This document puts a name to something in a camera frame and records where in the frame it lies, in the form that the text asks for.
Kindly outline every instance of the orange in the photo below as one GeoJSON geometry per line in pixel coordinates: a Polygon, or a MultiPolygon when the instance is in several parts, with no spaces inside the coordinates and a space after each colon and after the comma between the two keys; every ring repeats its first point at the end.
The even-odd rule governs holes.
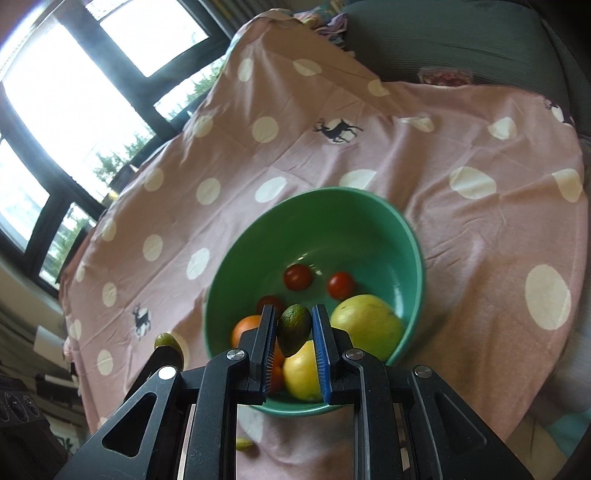
{"type": "MultiPolygon", "coordinates": [[[[240,342],[240,337],[244,332],[247,330],[252,330],[253,328],[257,328],[261,322],[260,315],[250,315],[248,317],[244,317],[240,322],[236,324],[234,329],[232,330],[232,335],[230,337],[230,344],[233,348],[238,347],[238,343],[240,342]]],[[[285,361],[285,357],[281,353],[277,342],[275,342],[275,359],[273,361],[273,366],[282,366],[283,362],[285,361]]]]}

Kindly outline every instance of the blanket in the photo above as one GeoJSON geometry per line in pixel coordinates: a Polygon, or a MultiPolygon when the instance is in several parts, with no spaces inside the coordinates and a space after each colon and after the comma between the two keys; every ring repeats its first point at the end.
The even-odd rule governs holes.
{"type": "MultiPolygon", "coordinates": [[[[587,251],[582,154],[560,106],[503,86],[382,83],[281,12],[251,21],[184,132],[143,166],[62,278],[91,430],[171,332],[203,365],[207,289],[236,238],[293,195],[366,189],[423,250],[423,315],[402,365],[433,367],[505,439],[552,371],[587,251]]],[[[352,477],[349,408],[241,407],[241,479],[352,477]]]]}

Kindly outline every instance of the red tomato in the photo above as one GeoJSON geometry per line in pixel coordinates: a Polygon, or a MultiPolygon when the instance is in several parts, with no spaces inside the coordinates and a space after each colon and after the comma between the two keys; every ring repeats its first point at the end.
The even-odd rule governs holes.
{"type": "Polygon", "coordinates": [[[265,295],[264,297],[261,297],[261,299],[256,304],[256,312],[261,314],[262,308],[265,305],[273,305],[275,307],[275,311],[277,312],[277,316],[281,316],[285,310],[284,303],[273,295],[265,295]]]}
{"type": "Polygon", "coordinates": [[[283,273],[283,282],[290,290],[300,291],[307,289],[314,280],[312,270],[306,265],[296,263],[283,273]]]}
{"type": "Polygon", "coordinates": [[[271,386],[269,388],[269,393],[278,392],[283,388],[283,369],[278,367],[277,365],[273,365],[273,370],[271,370],[271,386]]]}
{"type": "Polygon", "coordinates": [[[326,289],[335,300],[348,299],[355,291],[355,279],[347,272],[337,272],[330,277],[326,289]]]}

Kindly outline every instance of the fabric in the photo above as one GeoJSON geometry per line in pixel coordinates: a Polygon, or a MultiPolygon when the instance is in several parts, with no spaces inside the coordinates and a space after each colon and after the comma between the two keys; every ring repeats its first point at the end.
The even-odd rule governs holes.
{"type": "MultiPolygon", "coordinates": [[[[584,189],[591,192],[591,141],[581,139],[586,167],[584,189]]],[[[570,456],[591,423],[591,256],[587,266],[579,311],[556,368],[536,396],[531,416],[570,456]]]]}
{"type": "Polygon", "coordinates": [[[286,8],[286,0],[199,0],[222,31],[233,38],[244,24],[271,8],[286,8]]]}
{"type": "MultiPolygon", "coordinates": [[[[426,301],[403,366],[431,365],[506,439],[564,346],[583,281],[583,166],[563,120],[511,87],[381,83],[288,15],[251,22],[184,132],[138,172],[64,274],[90,427],[119,406],[159,333],[178,339],[187,367],[206,362],[207,288],[253,220],[341,185],[386,198],[419,238],[426,301]],[[342,122],[359,133],[335,143],[342,122]]],[[[349,409],[246,412],[241,428],[259,436],[260,455],[239,456],[239,478],[350,473],[349,409]]]]}
{"type": "Polygon", "coordinates": [[[428,66],[471,69],[474,83],[540,93],[570,116],[561,60],[531,8],[499,0],[367,0],[343,12],[347,48],[382,81],[418,82],[428,66]]]}
{"type": "Polygon", "coordinates": [[[566,463],[564,453],[530,415],[521,420],[506,444],[535,480],[552,480],[566,463]]]}

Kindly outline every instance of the metal screw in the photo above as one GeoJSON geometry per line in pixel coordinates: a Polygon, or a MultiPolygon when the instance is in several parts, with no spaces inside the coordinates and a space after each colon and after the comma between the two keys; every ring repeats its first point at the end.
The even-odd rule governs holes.
{"type": "Polygon", "coordinates": [[[345,357],[349,360],[361,360],[363,358],[363,350],[358,348],[350,348],[345,352],[345,357]]]}
{"type": "Polygon", "coordinates": [[[228,360],[242,360],[244,358],[244,350],[233,348],[226,353],[228,360]]]}
{"type": "Polygon", "coordinates": [[[162,367],[160,370],[158,370],[158,376],[162,380],[170,380],[176,374],[177,374],[177,369],[174,367],[171,367],[170,365],[167,365],[166,367],[162,367]]]}
{"type": "Polygon", "coordinates": [[[431,375],[433,375],[433,370],[431,370],[427,365],[417,365],[414,368],[414,374],[417,377],[429,378],[431,375]]]}

